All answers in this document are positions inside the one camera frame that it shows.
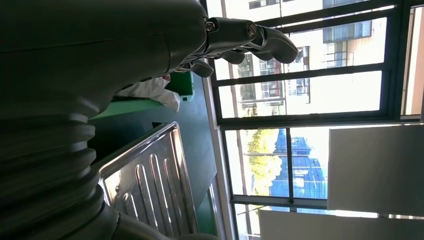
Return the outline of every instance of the white plastic bag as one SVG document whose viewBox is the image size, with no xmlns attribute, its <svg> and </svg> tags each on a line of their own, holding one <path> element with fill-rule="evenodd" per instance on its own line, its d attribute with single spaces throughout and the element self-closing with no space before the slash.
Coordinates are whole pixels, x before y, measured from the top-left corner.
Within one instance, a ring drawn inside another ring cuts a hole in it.
<svg viewBox="0 0 424 240">
<path fill-rule="evenodd" d="M 121 97 L 149 98 L 178 112 L 180 110 L 180 96 L 176 92 L 165 89 L 165 86 L 169 82 L 169 75 L 143 82 L 136 82 L 132 86 L 116 92 L 115 95 Z"/>
</svg>

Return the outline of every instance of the tree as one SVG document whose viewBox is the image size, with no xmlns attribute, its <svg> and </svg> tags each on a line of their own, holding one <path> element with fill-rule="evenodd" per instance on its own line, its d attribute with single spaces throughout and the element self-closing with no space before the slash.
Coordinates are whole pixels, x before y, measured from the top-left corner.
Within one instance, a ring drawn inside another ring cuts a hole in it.
<svg viewBox="0 0 424 240">
<path fill-rule="evenodd" d="M 249 153 L 269 154 L 275 149 L 278 129 L 259 129 L 247 144 Z M 270 195 L 273 180 L 281 172 L 282 160 L 278 156 L 249 156 L 250 170 L 254 176 L 254 191 L 257 195 Z"/>
</svg>

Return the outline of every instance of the whiteboard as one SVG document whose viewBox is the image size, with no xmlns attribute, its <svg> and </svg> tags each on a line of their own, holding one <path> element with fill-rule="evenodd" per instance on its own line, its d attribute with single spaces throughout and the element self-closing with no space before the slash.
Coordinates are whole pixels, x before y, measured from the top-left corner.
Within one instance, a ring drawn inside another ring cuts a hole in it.
<svg viewBox="0 0 424 240">
<path fill-rule="evenodd" d="M 423 240 L 424 220 L 259 210 L 261 240 Z"/>
<path fill-rule="evenodd" d="M 328 209 L 424 216 L 423 155 L 423 125 L 330 130 Z"/>
</svg>

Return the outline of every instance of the stainless steel tray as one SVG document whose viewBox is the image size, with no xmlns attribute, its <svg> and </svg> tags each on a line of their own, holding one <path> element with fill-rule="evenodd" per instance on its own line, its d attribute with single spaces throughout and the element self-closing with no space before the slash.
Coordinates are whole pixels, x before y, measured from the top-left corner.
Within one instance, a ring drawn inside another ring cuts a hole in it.
<svg viewBox="0 0 424 240">
<path fill-rule="evenodd" d="M 176 122 L 156 127 L 102 162 L 99 184 L 107 204 L 169 237 L 198 232 Z"/>
</svg>

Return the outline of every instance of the building window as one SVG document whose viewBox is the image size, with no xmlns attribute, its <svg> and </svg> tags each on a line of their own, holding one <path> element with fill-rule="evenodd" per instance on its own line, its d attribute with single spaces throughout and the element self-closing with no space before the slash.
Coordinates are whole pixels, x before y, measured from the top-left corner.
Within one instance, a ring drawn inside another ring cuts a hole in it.
<svg viewBox="0 0 424 240">
<path fill-rule="evenodd" d="M 288 90 L 289 96 L 309 96 L 310 95 L 311 86 L 310 86 L 309 78 L 296 79 L 295 87 L 291 86 L 292 81 L 294 82 L 294 80 L 290 80 L 289 82 L 289 90 Z"/>
<path fill-rule="evenodd" d="M 256 0 L 256 1 L 249 2 L 249 9 L 257 9 L 257 8 L 275 5 L 279 3 L 280 3 L 280 0 Z"/>
<path fill-rule="evenodd" d="M 264 61 L 260 59 L 259 70 L 260 75 L 280 74 L 281 63 L 277 62 L 275 59 L 271 59 L 269 61 Z"/>
<path fill-rule="evenodd" d="M 326 45 L 326 68 L 340 68 L 348 65 L 348 42 L 338 41 Z"/>
<path fill-rule="evenodd" d="M 243 84 L 240 86 L 240 95 L 242 101 L 255 100 L 256 92 L 255 92 L 255 84 Z"/>
<path fill-rule="evenodd" d="M 372 21 L 361 21 L 322 29 L 323 43 L 371 37 Z"/>
<path fill-rule="evenodd" d="M 322 8 L 329 9 L 333 7 L 365 2 L 367 0 L 322 0 Z"/>
<path fill-rule="evenodd" d="M 238 77 L 246 78 L 252 77 L 253 75 L 252 54 L 246 54 L 243 62 L 238 65 Z"/>
<path fill-rule="evenodd" d="M 303 64 L 303 71 L 309 71 L 309 46 L 298 47 L 299 53 L 289 68 L 294 65 Z"/>
<path fill-rule="evenodd" d="M 280 81 L 262 82 L 260 84 L 262 90 L 262 98 L 278 98 L 283 95 Z"/>
</svg>

